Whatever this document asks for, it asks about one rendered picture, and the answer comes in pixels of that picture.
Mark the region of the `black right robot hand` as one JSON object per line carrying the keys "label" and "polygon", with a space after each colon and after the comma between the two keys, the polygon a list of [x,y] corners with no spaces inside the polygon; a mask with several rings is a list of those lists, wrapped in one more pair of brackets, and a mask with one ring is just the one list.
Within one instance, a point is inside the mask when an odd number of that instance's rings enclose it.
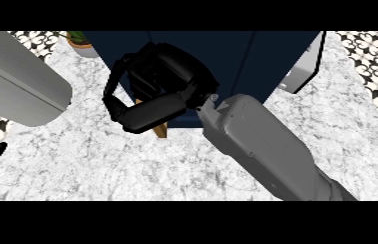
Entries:
{"label": "black right robot hand", "polygon": [[[114,96],[123,75],[141,103],[127,107]],[[115,61],[104,90],[111,120],[141,134],[200,108],[216,93],[219,82],[203,62],[169,43],[148,42],[136,53]]]}

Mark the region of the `dark navy cabinet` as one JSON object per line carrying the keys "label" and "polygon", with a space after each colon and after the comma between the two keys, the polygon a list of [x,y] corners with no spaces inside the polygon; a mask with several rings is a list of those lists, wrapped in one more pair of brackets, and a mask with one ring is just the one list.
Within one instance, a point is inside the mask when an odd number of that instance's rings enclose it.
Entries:
{"label": "dark navy cabinet", "polygon": [[[95,50],[112,69],[115,61],[148,42],[169,43],[207,66],[219,82],[222,100],[247,94],[259,101],[270,96],[319,33],[316,31],[87,31]],[[127,107],[141,103],[123,75],[114,96]],[[172,128],[200,128],[198,109],[169,122]]]}

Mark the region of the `tan wooden block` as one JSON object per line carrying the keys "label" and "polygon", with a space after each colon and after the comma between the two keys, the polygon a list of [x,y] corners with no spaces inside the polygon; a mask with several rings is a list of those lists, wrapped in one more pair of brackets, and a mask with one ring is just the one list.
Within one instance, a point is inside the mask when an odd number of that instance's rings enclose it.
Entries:
{"label": "tan wooden block", "polygon": [[167,137],[167,129],[169,129],[169,123],[163,123],[154,128],[154,132],[160,138]]}

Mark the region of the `potted green plant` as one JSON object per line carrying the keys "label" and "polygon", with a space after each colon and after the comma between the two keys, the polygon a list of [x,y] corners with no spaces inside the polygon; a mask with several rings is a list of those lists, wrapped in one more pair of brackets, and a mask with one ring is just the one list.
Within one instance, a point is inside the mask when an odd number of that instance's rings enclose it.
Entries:
{"label": "potted green plant", "polygon": [[68,31],[67,34],[62,35],[62,37],[67,39],[68,44],[71,45],[76,53],[81,57],[84,58],[99,57],[95,47],[81,31]]}

